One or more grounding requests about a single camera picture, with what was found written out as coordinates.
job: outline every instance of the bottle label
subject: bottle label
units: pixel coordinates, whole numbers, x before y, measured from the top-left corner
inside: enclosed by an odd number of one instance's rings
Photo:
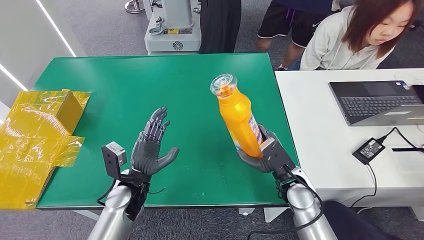
[[[262,143],[261,131],[259,130],[258,123],[256,122],[253,114],[250,115],[249,126],[250,126],[250,129],[252,129],[253,134],[256,136],[257,143],[261,144]]]

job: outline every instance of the black shorts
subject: black shorts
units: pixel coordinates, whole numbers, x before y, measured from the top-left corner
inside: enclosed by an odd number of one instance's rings
[[[277,36],[287,37],[291,30],[291,41],[306,48],[312,39],[318,24],[327,17],[326,14],[307,13],[280,5],[272,0],[266,10],[257,36],[272,39]]]

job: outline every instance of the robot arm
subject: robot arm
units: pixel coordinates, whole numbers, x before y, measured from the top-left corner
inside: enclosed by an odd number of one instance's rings
[[[322,209],[322,200],[305,172],[290,159],[275,133],[259,125],[265,141],[260,145],[263,157],[258,159],[237,151],[240,159],[263,173],[271,173],[275,178],[279,198],[289,203],[294,213],[292,232],[297,231],[300,240],[336,240],[337,237],[327,221]],[[285,233],[283,231],[253,231],[249,234]]]
[[[169,165],[178,155],[173,147],[167,155],[159,157],[161,140],[169,121],[162,124],[167,116],[165,107],[157,109],[147,122],[132,149],[130,169],[121,173],[121,166],[127,162],[125,150],[115,142],[101,148],[107,174],[113,183],[108,190],[100,218],[91,231],[89,240],[128,240],[134,222],[144,209],[152,175]]]

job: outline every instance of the white wall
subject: white wall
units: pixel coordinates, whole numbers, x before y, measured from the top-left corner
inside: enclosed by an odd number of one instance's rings
[[[6,119],[9,110],[10,108],[0,101],[0,125],[3,124],[3,121]]]
[[[73,57],[40,4],[75,55],[86,56],[53,0],[0,0],[0,65],[29,90],[54,57]],[[21,90],[0,71],[0,102],[10,108]]]

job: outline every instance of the white machine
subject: white machine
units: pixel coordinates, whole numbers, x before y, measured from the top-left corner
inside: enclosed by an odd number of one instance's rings
[[[143,2],[150,19],[144,36],[148,55],[198,53],[202,40],[198,0]]]

